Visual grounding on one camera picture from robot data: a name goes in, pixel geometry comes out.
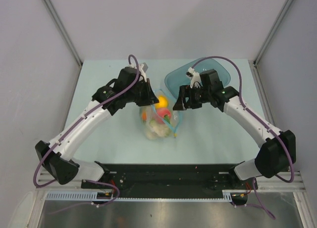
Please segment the aluminium frame rail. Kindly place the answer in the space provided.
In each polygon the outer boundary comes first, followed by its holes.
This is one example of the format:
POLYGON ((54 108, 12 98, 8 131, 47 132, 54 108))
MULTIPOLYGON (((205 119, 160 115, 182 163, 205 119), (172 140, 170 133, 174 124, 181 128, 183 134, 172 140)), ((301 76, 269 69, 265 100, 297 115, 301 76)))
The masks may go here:
MULTIPOLYGON (((45 170, 39 172, 39 174, 36 176, 36 182, 39 185, 44 185, 45 183, 48 183, 52 180, 53 177, 45 170)), ((305 185, 302 181, 302 177, 299 172, 295 173, 294 180, 292 183, 286 183, 275 176, 272 178, 265 178, 261 176, 257 177, 256 180, 258 188, 262 192, 306 192, 305 185)), ((57 181, 54 181, 51 184, 46 185, 45 187, 51 189, 57 189, 62 187, 64 189, 79 189, 80 185, 81 180, 74 179, 65 185, 60 185, 57 181)))

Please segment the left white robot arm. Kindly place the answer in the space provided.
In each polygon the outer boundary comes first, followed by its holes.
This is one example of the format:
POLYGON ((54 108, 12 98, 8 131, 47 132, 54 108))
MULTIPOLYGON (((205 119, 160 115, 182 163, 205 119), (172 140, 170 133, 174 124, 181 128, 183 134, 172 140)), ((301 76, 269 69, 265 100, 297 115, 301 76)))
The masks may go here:
POLYGON ((139 107, 158 103, 150 80, 146 77, 148 66, 129 65, 123 68, 117 79, 99 88, 77 119, 49 142, 39 141, 35 150, 42 166, 61 185, 74 179, 91 180, 98 188, 109 184, 106 169, 97 162, 74 159, 81 144, 104 121, 110 119, 128 103, 139 107))

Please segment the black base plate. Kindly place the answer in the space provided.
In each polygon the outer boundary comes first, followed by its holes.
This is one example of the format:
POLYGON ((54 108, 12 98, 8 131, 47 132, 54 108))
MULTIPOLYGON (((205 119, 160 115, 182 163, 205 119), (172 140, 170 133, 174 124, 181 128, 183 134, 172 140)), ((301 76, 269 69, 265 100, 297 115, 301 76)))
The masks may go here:
POLYGON ((252 179, 239 180, 233 175, 232 164, 102 164, 105 174, 97 183, 90 179, 81 182, 83 189, 104 189, 105 183, 115 185, 120 193, 193 195, 210 194, 212 191, 252 189, 252 179))

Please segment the teal plastic bin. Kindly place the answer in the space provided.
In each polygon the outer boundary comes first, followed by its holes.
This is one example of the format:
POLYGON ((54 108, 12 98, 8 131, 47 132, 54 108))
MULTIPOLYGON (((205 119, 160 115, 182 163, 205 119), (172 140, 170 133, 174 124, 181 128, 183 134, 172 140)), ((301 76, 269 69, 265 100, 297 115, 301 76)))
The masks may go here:
POLYGON ((165 87, 175 99, 178 98, 180 86, 190 85, 199 87, 202 85, 200 74, 208 70, 213 69, 217 72, 223 86, 229 84, 231 76, 220 63, 218 63, 215 59, 206 59, 201 63, 198 63, 196 66, 193 66, 199 60, 201 60, 201 58, 173 70, 165 77, 165 87))

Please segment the clear zip top bag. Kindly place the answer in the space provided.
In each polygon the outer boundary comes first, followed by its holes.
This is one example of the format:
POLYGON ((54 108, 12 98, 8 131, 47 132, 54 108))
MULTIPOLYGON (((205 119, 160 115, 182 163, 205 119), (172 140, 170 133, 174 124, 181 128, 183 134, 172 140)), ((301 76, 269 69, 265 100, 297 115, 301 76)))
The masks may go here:
POLYGON ((173 109, 176 99, 163 89, 155 90, 154 94, 159 102, 139 109, 144 134, 150 140, 176 138, 183 120, 182 112, 173 109))

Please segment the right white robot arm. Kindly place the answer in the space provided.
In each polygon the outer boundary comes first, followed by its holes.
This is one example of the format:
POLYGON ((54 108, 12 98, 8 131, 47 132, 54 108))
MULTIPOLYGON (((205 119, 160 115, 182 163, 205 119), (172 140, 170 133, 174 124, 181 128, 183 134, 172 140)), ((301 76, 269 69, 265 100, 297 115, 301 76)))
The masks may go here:
POLYGON ((198 73, 189 68, 186 75, 190 84, 180 86, 173 110, 198 109, 209 103, 242 126, 260 149, 254 159, 232 168, 228 177, 232 188, 240 189, 247 179, 271 178, 285 168, 292 168, 296 160, 296 137, 292 131, 282 131, 263 120, 243 102, 235 88, 223 86, 214 69, 198 73))

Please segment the yellow fake lemon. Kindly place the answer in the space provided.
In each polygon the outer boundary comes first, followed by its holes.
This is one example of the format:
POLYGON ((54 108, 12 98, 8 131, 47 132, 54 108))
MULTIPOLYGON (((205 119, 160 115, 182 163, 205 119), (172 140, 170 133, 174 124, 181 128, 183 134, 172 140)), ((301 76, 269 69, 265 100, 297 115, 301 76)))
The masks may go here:
POLYGON ((164 95, 158 96, 158 103, 155 104, 156 109, 167 108, 169 105, 168 99, 164 95))

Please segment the red fake pepper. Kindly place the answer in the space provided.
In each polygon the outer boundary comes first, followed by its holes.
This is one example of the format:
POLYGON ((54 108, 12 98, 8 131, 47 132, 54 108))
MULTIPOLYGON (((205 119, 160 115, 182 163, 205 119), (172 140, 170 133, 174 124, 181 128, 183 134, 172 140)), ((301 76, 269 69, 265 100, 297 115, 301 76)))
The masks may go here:
POLYGON ((165 122, 170 124, 171 111, 168 108, 156 109, 156 112, 154 113, 153 117, 154 120, 159 124, 165 124, 165 122))

